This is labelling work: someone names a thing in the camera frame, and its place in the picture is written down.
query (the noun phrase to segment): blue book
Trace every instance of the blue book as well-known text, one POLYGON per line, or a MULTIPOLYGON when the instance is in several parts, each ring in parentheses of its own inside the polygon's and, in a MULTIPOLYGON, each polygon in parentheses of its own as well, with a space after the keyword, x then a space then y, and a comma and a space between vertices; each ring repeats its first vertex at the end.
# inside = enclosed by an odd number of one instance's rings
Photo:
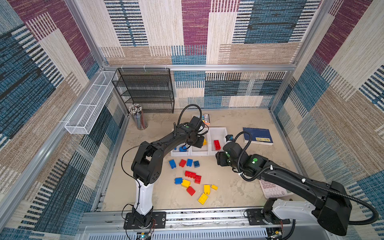
MULTIPOLYGON (((244 127, 243 131, 249 132, 252 135, 251 143, 259 143, 259 144, 265 144, 265 145, 273 144, 271 134, 269 133, 269 129, 244 127)), ((249 135, 243 134, 243 136, 244 136, 244 142, 247 143, 249 140, 249 135)))

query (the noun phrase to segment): white mesh basket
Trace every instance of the white mesh basket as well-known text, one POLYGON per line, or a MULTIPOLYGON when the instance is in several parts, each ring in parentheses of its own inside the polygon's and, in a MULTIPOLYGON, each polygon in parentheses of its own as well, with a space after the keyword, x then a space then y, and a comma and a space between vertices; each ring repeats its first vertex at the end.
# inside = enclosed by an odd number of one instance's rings
POLYGON ((113 90, 112 79, 115 78, 117 80, 117 75, 111 71, 103 71, 98 76, 65 124, 65 129, 70 134, 89 134, 91 132, 108 96, 113 90))

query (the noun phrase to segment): beige tabletop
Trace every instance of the beige tabletop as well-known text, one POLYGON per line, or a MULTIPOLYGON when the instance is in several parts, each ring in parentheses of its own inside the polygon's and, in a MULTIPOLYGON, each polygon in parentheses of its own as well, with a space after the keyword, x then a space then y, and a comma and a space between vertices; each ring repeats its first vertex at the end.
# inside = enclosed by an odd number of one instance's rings
MULTIPOLYGON (((203 109, 203 114, 205 113, 210 115, 210 127, 226 127, 228 134, 234 136, 241 132, 243 127, 269 129, 274 142, 273 145, 251 144, 247 149, 247 153, 260 154, 282 167, 297 172, 267 109, 208 111, 203 109)), ((174 114, 146 114, 148 128, 145 130, 138 130, 134 125, 135 123, 129 121, 103 202, 103 211, 121 210, 126 204, 135 202, 135 180, 127 176, 121 169, 121 157, 124 152, 143 141, 156 141, 169 134, 173 129, 173 123, 177 122, 179 114, 179 112, 174 114)), ((190 121, 193 114, 198 114, 198 111, 185 111, 181 122, 190 121)), ((237 142, 242 147, 245 146, 243 137, 240 137, 237 142)), ((136 152, 137 148, 129 151, 123 159, 124 169, 130 174, 132 174, 131 164, 136 152)), ((286 200, 290 198, 302 200, 297 195, 283 197, 286 200)), ((154 183, 152 197, 155 210, 263 206, 266 200, 258 180, 253 182, 244 181, 238 174, 232 172, 231 167, 217 165, 215 156, 171 157, 170 153, 164 157, 162 172, 159 179, 154 183), (194 161, 198 160, 200 167, 179 167, 180 160, 186 160, 187 158, 194 161), (177 167, 175 169, 171 169, 169 165, 171 159, 176 162, 177 167), (196 172, 202 176, 201 184, 195 184, 194 181, 191 181, 191 186, 196 190, 193 196, 190 196, 184 187, 174 183, 176 177, 188 179, 184 176, 185 170, 196 172), (207 201, 204 205, 201 205, 197 200, 204 192, 204 184, 214 184, 218 186, 218 190, 211 189, 207 201)))

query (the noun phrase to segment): pencil holder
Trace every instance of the pencil holder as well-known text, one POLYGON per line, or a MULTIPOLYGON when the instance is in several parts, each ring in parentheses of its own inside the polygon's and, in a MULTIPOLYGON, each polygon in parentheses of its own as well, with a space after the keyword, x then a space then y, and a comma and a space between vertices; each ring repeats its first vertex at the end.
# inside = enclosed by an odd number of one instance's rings
POLYGON ((148 123, 144 117, 144 111, 137 103, 131 105, 128 109, 132 120, 135 122, 137 129, 144 130, 148 127, 148 123))

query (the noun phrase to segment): red block in tray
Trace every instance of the red block in tray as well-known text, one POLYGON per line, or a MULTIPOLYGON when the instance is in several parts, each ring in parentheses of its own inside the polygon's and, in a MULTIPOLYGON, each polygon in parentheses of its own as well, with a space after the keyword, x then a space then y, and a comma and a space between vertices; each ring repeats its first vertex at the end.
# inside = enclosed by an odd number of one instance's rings
POLYGON ((182 159, 182 160, 180 161, 179 166, 180 166, 180 167, 184 167, 186 163, 187 163, 187 161, 185 161, 184 159, 182 159))
POLYGON ((195 183, 200 184, 200 181, 201 181, 201 176, 200 175, 196 175, 195 183))
POLYGON ((221 149, 221 147, 220 147, 220 143, 218 142, 218 140, 215 140, 215 141, 214 141, 214 144, 215 144, 215 149, 216 149, 216 150, 220 150, 220 149, 221 149))
POLYGON ((190 186, 187 188, 187 192, 192 196, 195 194, 196 191, 190 186))
POLYGON ((185 176, 186 176, 186 177, 195 178, 195 177, 196 177, 196 173, 194 173, 194 172, 189 172, 189 171, 185 171, 185 176))

